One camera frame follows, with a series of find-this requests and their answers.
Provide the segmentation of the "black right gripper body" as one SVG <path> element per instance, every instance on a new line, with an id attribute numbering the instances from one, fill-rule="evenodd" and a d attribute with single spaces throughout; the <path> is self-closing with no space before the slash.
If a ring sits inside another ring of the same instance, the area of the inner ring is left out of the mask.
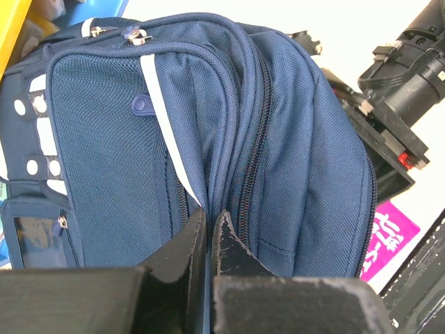
<path id="1" fill-rule="evenodd" d="M 373 50 L 359 91 L 323 70 L 375 169 L 377 200 L 410 188 L 409 170 L 428 163 L 412 126 L 444 100 L 444 2 L 431 1 L 392 42 Z"/>

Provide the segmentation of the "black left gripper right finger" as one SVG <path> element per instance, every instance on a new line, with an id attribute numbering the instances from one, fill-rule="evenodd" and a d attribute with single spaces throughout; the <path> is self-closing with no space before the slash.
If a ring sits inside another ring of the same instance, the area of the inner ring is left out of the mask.
<path id="1" fill-rule="evenodd" d="M 229 212 L 213 230 L 213 333 L 393 333 L 382 299 L 356 278 L 283 278 L 236 236 Z"/>

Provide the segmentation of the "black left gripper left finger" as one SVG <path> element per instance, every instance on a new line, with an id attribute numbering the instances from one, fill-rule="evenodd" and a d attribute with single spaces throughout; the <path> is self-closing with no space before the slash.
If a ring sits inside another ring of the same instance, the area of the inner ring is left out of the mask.
<path id="1" fill-rule="evenodd" d="M 207 222 L 134 267 L 1 273 L 2 333 L 201 333 Z"/>

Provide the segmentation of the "purple treehouse storey book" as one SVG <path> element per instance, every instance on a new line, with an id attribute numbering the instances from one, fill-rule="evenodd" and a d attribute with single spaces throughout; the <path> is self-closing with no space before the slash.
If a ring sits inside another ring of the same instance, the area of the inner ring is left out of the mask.
<path id="1" fill-rule="evenodd" d="M 419 232 L 419 226 L 391 202 L 378 205 L 361 279 L 374 278 Z"/>

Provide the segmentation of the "navy blue student backpack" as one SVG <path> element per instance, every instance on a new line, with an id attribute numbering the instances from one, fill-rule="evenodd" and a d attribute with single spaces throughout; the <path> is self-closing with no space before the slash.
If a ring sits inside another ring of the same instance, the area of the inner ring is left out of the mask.
<path id="1" fill-rule="evenodd" d="M 134 267 L 196 209 L 222 211 L 275 276 L 359 279 L 373 164 L 290 37 L 209 13 L 43 40 L 1 80 L 1 206 L 12 270 Z"/>

